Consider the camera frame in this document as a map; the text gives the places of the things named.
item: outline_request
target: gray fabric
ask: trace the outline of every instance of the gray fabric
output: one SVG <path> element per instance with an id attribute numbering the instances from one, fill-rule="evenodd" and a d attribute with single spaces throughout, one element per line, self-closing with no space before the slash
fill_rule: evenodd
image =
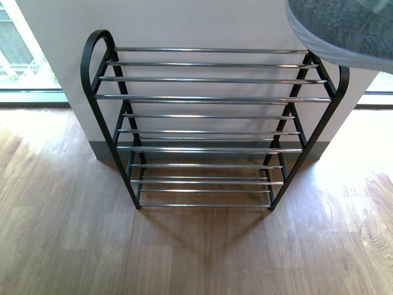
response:
<path id="1" fill-rule="evenodd" d="M 393 3 L 375 14 L 356 0 L 288 0 L 302 25 L 337 47 L 393 60 Z"/>

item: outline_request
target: wooden floor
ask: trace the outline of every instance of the wooden floor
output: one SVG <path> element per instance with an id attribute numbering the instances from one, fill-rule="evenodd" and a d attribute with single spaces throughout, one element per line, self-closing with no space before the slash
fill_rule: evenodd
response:
<path id="1" fill-rule="evenodd" d="M 135 211 L 72 111 L 3 109 L 0 295 L 393 294 L 392 123 L 353 112 L 272 213 Z"/>

